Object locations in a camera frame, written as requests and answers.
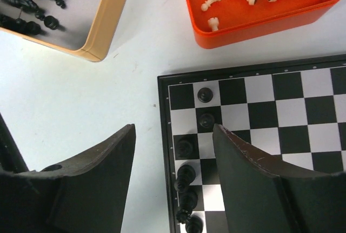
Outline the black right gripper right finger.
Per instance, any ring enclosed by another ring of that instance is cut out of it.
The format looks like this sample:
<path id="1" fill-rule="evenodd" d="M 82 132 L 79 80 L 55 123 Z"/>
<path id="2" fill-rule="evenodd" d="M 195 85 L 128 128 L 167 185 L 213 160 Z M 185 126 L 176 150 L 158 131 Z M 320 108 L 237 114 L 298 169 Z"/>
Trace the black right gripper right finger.
<path id="1" fill-rule="evenodd" d="M 285 162 L 216 124 L 212 140 L 230 232 L 345 232 L 345 172 Z"/>

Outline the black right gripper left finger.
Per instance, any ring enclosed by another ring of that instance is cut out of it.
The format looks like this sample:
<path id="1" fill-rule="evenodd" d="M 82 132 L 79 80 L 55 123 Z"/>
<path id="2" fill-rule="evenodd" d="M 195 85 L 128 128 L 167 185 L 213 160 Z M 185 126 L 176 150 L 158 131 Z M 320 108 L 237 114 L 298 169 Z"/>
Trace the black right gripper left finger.
<path id="1" fill-rule="evenodd" d="M 1 232 L 120 232 L 136 129 L 42 171 L 1 171 Z"/>

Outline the black chess piece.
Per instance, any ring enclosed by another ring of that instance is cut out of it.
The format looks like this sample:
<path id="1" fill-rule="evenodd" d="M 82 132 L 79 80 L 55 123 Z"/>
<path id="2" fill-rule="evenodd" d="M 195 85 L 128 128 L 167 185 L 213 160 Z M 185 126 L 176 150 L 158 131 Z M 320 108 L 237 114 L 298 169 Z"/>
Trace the black chess piece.
<path id="1" fill-rule="evenodd" d="M 182 139 L 177 143 L 177 152 L 179 157 L 189 157 L 193 151 L 194 145 L 190 141 Z"/>
<path id="2" fill-rule="evenodd" d="M 198 216 L 191 216 L 186 225 L 185 230 L 187 233 L 202 233 L 203 231 L 203 221 Z"/>
<path id="3" fill-rule="evenodd" d="M 175 190 L 179 193 L 187 191 L 189 185 L 195 180 L 195 169 L 186 164 L 179 168 L 177 172 L 177 178 L 174 184 Z"/>
<path id="4" fill-rule="evenodd" d="M 179 210 L 176 213 L 176 219 L 179 223 L 185 224 L 189 220 L 197 203 L 198 196 L 192 190 L 184 192 L 179 196 Z"/>

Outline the black pawn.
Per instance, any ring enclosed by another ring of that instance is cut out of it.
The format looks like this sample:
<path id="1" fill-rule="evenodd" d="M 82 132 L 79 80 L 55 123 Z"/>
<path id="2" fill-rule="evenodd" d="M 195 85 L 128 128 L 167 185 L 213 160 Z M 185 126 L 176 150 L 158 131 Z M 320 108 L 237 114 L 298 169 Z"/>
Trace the black pawn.
<path id="1" fill-rule="evenodd" d="M 197 98 L 200 102 L 202 103 L 208 103 L 212 100 L 213 98 L 213 92 L 210 88 L 207 87 L 203 87 L 201 89 L 199 89 L 198 93 L 197 93 Z"/>
<path id="2" fill-rule="evenodd" d="M 213 114 L 203 113 L 199 116 L 198 123 L 205 129 L 212 129 L 215 124 L 215 118 Z"/>

